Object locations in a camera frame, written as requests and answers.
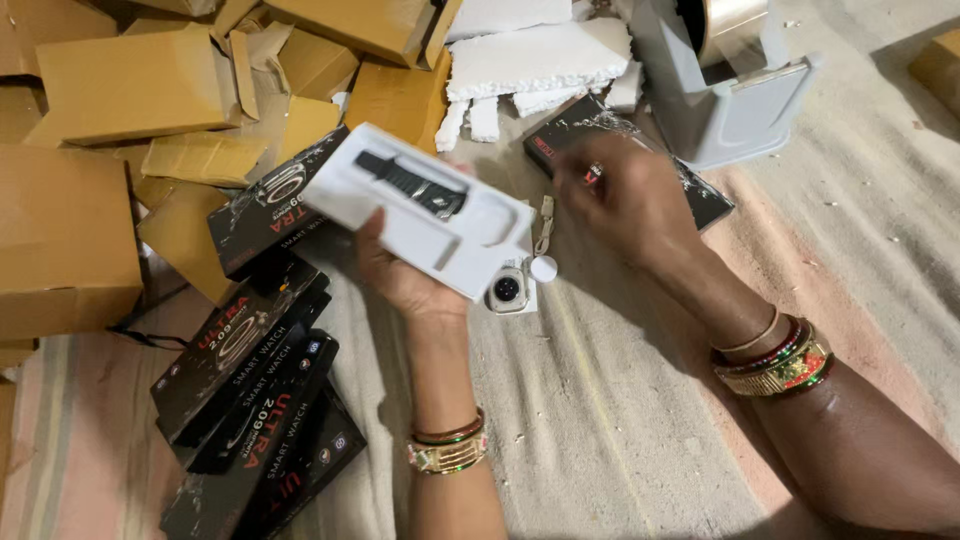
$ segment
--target hand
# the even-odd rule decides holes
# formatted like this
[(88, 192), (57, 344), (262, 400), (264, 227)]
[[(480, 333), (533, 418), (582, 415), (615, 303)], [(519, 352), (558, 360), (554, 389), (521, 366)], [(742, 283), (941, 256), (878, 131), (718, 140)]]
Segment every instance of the hand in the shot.
[[(603, 166), (601, 184), (584, 184), (588, 167)], [(643, 270), (667, 271), (676, 258), (705, 246), (670, 159), (628, 136), (584, 141), (557, 161), (554, 186), (561, 202), (594, 235)]]
[(386, 212), (377, 209), (356, 233), (357, 265), (363, 279), (407, 319), (466, 317), (467, 299), (380, 245)]

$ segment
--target white cardboard insert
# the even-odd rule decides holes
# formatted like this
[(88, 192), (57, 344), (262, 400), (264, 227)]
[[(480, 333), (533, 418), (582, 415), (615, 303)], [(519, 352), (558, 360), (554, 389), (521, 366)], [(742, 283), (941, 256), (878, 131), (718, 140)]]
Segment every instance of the white cardboard insert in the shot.
[[(357, 165), (363, 151), (396, 159), (411, 173), (466, 193), (467, 201), (444, 221)], [(483, 298), (504, 260), (530, 255), (522, 241), (533, 209), (369, 123), (353, 130), (302, 195), (310, 208), (351, 231), (383, 207), (383, 246), (474, 302)]]

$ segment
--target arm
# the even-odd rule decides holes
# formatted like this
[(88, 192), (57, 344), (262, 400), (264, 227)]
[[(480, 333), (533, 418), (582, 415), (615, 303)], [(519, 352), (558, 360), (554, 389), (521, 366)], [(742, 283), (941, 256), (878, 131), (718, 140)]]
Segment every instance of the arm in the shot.
[[(591, 192), (579, 179), (597, 161), (605, 183)], [(601, 137), (562, 158), (555, 185), (589, 229), (703, 323), (715, 346), (747, 343), (770, 326), (774, 308), (701, 241), (663, 156)], [(777, 349), (789, 325), (780, 317), (727, 361)], [(821, 513), (862, 527), (960, 534), (960, 465), (843, 362), (804, 393), (750, 399), (803, 497)]]
[[(413, 430), (456, 430), (476, 418), (468, 365), (467, 301), (386, 252), (378, 241), (383, 224), (381, 209), (357, 232), (357, 258), (367, 283), (406, 319)], [(417, 474), (412, 496), (414, 538), (507, 537), (488, 458), (450, 475)]]

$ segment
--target white charging puck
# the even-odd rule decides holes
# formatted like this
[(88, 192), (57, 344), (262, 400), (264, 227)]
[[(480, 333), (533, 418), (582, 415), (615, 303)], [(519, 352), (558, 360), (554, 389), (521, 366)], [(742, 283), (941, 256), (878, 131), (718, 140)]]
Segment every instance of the white charging puck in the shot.
[(550, 283), (557, 277), (557, 261), (547, 255), (534, 257), (530, 261), (530, 275), (538, 283)]

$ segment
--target bracelet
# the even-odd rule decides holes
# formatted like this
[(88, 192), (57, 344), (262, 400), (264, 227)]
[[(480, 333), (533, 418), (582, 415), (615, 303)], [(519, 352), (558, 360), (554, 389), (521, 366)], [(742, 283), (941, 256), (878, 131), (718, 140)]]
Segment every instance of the bracelet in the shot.
[(445, 445), (460, 442), (475, 434), (484, 426), (483, 409), (477, 407), (477, 418), (458, 430), (444, 431), (443, 433), (417, 433), (414, 431), (411, 438), (425, 445)]
[(816, 328), (806, 319), (798, 319), (803, 338), (795, 349), (767, 365), (749, 373), (732, 373), (724, 366), (714, 371), (730, 389), (741, 396), (773, 396), (794, 394), (815, 386), (826, 378), (833, 365), (833, 351), (827, 341), (817, 335)]
[(410, 464), (426, 475), (450, 475), (476, 465), (487, 455), (487, 433), (480, 429), (455, 443), (426, 445), (410, 441), (407, 445)]
[(773, 331), (774, 328), (777, 327), (777, 322), (778, 322), (779, 320), (780, 320), (780, 308), (774, 306), (774, 318), (773, 318), (773, 320), (770, 321), (770, 326), (767, 327), (767, 330), (763, 331), (760, 335), (758, 335), (757, 337), (751, 339), (750, 341), (748, 341), (748, 342), (746, 342), (746, 343), (744, 343), (744, 344), (742, 344), (742, 345), (736, 345), (736, 346), (733, 346), (733, 347), (726, 347), (726, 348), (723, 348), (723, 349), (721, 349), (720, 347), (717, 347), (717, 346), (714, 345), (713, 348), (716, 349), (717, 351), (720, 351), (721, 353), (736, 353), (737, 351), (743, 351), (744, 349), (750, 349), (751, 347), (753, 347), (754, 345), (756, 345), (761, 339), (763, 339), (764, 337), (766, 337), (767, 334), (769, 334), (771, 331)]
[(793, 315), (784, 314), (790, 321), (790, 333), (779, 346), (766, 356), (762, 356), (748, 364), (731, 364), (723, 355), (716, 355), (713, 359), (714, 369), (724, 373), (749, 373), (758, 370), (769, 362), (784, 359), (797, 349), (797, 345), (804, 333), (804, 325)]

